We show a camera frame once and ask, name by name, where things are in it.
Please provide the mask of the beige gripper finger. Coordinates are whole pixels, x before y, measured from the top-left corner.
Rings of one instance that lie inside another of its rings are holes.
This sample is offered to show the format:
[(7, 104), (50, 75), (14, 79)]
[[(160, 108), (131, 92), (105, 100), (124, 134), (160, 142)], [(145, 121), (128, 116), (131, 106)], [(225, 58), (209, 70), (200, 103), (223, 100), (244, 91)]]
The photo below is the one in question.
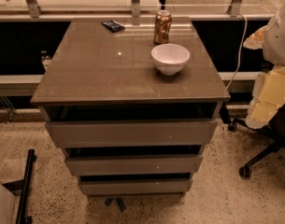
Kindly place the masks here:
[(259, 28), (251, 36), (249, 36), (243, 43), (243, 47), (247, 49), (261, 49), (264, 42), (266, 26)]

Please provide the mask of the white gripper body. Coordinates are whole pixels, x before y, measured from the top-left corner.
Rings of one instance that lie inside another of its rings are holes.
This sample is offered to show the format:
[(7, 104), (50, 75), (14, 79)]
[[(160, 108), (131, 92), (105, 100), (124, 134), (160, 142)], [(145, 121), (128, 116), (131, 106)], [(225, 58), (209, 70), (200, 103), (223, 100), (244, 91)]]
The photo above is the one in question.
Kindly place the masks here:
[(259, 129), (267, 125), (285, 104), (285, 66), (257, 76), (252, 96), (246, 124)]

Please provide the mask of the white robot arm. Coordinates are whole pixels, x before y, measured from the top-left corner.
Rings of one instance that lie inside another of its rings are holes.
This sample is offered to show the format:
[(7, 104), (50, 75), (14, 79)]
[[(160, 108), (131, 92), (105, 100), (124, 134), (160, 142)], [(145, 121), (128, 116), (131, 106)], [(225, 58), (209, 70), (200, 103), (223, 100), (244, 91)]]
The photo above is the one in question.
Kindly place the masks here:
[(254, 83), (246, 124), (262, 128), (285, 104), (285, 3), (270, 21), (246, 39), (247, 49), (262, 49), (263, 57), (273, 64), (271, 71), (260, 73)]

